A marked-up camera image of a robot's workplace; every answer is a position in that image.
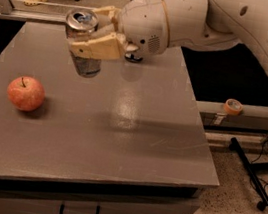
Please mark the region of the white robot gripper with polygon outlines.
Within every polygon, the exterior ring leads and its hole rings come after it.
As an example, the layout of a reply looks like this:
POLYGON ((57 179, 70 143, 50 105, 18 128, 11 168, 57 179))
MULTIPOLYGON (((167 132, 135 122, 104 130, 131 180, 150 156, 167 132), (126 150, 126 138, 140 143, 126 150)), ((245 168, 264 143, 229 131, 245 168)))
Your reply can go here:
POLYGON ((122 10, 111 5, 93 12, 101 26, 112 24, 123 34, 109 33, 87 41, 74 41, 69 49, 77 57, 117 60, 129 52, 143 58, 163 54, 167 48, 168 22, 162 0, 132 0, 122 10))

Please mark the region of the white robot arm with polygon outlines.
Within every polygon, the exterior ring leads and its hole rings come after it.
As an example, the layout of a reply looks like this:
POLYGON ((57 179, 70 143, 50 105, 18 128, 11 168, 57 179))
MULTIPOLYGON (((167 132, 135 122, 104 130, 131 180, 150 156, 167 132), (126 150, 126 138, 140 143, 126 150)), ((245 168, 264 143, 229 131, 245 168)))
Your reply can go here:
POLYGON ((173 46, 221 51, 241 42, 268 75, 268 0, 132 0, 91 13, 97 30, 69 42, 77 57, 145 57, 173 46))

